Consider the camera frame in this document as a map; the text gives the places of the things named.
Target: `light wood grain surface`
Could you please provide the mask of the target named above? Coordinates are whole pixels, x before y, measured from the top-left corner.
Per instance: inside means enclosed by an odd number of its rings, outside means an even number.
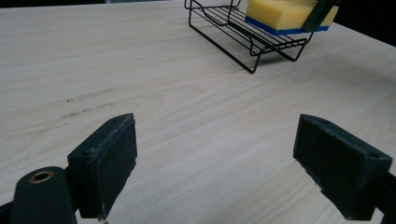
[[[296,63],[264,55],[250,75],[187,18],[179,0],[0,9],[0,204],[134,113],[137,165],[110,224],[348,223],[292,157],[298,118],[396,158],[396,48],[333,24]]]

